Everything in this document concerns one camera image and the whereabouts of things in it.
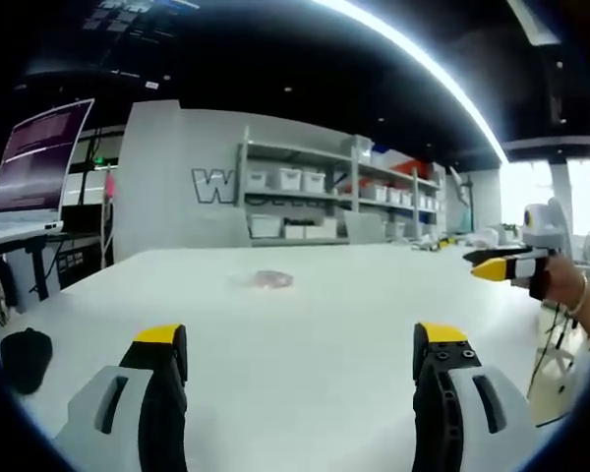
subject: computer monitor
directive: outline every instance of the computer monitor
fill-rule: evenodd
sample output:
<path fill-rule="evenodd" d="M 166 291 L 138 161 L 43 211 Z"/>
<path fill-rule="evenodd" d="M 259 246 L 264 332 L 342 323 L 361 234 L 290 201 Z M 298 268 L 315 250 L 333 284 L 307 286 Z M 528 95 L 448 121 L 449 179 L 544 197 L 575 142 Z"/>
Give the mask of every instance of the computer monitor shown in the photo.
<path fill-rule="evenodd" d="M 53 108 L 13 128 L 0 164 L 0 220 L 20 219 L 9 217 L 13 212 L 58 219 L 70 160 L 92 104 L 89 99 Z"/>

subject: cable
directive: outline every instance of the cable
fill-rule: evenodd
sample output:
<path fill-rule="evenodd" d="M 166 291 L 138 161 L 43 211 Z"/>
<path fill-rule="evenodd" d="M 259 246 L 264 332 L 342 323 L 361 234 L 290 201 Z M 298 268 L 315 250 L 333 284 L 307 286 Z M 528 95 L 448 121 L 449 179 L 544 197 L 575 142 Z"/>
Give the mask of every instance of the cable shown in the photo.
<path fill-rule="evenodd" d="M 531 388 L 533 387 L 533 382 L 535 381 L 535 376 L 540 371 L 540 366 L 542 366 L 542 362 L 544 361 L 544 358 L 547 355 L 547 351 L 549 350 L 549 345 L 551 344 L 551 338 L 553 337 L 553 332 L 555 331 L 555 328 L 558 325 L 558 315 L 559 314 L 560 314 L 560 304 L 558 303 L 557 306 L 555 307 L 555 315 L 553 316 L 553 325 L 547 331 L 549 333 L 549 337 L 547 338 L 547 343 L 544 345 L 544 349 L 542 350 L 542 354 L 540 355 L 540 359 L 538 360 L 538 363 L 535 365 L 535 368 L 533 369 L 533 374 L 531 374 L 531 382 L 529 383 L 529 389 L 527 390 L 527 398 L 531 394 Z"/>
<path fill-rule="evenodd" d="M 88 150 L 86 152 L 86 164 L 91 164 L 93 162 L 94 156 L 98 152 L 100 148 L 100 133 L 102 132 L 102 128 L 96 128 L 94 130 L 94 134 L 89 139 L 88 143 Z M 90 169 L 89 166 L 86 167 L 82 176 L 81 176 L 81 190 L 79 191 L 79 199 L 77 201 L 77 205 L 81 206 L 84 204 L 86 198 L 86 183 L 88 180 L 88 173 Z"/>

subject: white wall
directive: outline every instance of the white wall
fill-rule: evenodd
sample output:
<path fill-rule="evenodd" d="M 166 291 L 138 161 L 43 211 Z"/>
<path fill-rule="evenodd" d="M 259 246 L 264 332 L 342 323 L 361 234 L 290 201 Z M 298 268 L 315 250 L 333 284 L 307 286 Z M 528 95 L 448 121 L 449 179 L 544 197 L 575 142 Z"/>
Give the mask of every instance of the white wall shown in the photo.
<path fill-rule="evenodd" d="M 462 173 L 461 179 L 467 181 L 468 175 L 474 183 L 474 225 L 475 229 L 492 226 L 502 222 L 501 179 L 499 171 L 479 170 Z M 463 205 L 455 192 L 451 176 L 446 177 L 446 222 L 448 231 L 458 229 L 463 214 Z"/>
<path fill-rule="evenodd" d="M 189 210 L 233 202 L 235 157 L 246 126 L 252 140 L 334 152 L 348 138 L 261 115 L 182 110 L 177 100 L 134 104 L 116 173 L 118 261 L 147 249 L 179 246 Z M 263 212 L 270 209 L 263 207 Z"/>
<path fill-rule="evenodd" d="M 551 175 L 553 178 L 553 189 L 555 197 L 561 203 L 561 207 L 566 216 L 568 227 L 572 231 L 572 189 L 568 175 L 568 166 L 566 164 L 551 165 Z M 502 202 L 501 202 L 501 180 L 498 170 L 485 170 L 478 172 L 469 172 L 474 186 L 474 203 L 475 203 L 475 222 L 476 228 L 490 226 L 498 223 L 507 223 L 502 221 Z M 463 181 L 467 179 L 468 173 L 461 174 Z M 446 177 L 446 217 L 448 230 L 455 230 L 460 222 L 462 206 L 458 201 L 451 176 Z M 575 237 L 575 243 L 583 241 L 583 236 Z"/>
<path fill-rule="evenodd" d="M 551 175 L 553 176 L 555 196 L 560 201 L 561 208 L 566 216 L 568 228 L 572 231 L 572 189 L 570 187 L 567 164 L 552 165 Z"/>

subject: white table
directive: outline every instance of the white table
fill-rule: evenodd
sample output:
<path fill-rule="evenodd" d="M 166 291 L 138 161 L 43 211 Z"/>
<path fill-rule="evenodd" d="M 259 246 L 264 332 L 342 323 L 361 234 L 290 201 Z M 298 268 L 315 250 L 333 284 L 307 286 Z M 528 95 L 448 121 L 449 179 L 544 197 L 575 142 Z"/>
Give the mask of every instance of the white table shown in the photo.
<path fill-rule="evenodd" d="M 70 398 L 117 365 L 142 329 L 188 334 L 186 458 L 194 471 L 410 470 L 413 325 L 456 325 L 484 364 L 526 392 L 539 303 L 476 279 L 461 248 L 338 246 L 169 250 L 137 255 L 37 305 L 53 359 L 24 405 L 54 437 Z M 294 276 L 279 290 L 242 281 Z"/>

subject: window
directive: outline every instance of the window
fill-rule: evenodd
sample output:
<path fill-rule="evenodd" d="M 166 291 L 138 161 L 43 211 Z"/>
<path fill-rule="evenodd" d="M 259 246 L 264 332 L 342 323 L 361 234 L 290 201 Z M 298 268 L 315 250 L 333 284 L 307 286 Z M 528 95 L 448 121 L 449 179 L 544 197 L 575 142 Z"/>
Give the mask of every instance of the window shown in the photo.
<path fill-rule="evenodd" d="M 551 168 L 546 160 L 501 167 L 503 223 L 522 225 L 527 205 L 545 204 L 554 194 Z"/>
<path fill-rule="evenodd" d="M 590 233 L 590 159 L 568 161 L 572 189 L 572 232 L 578 236 Z"/>

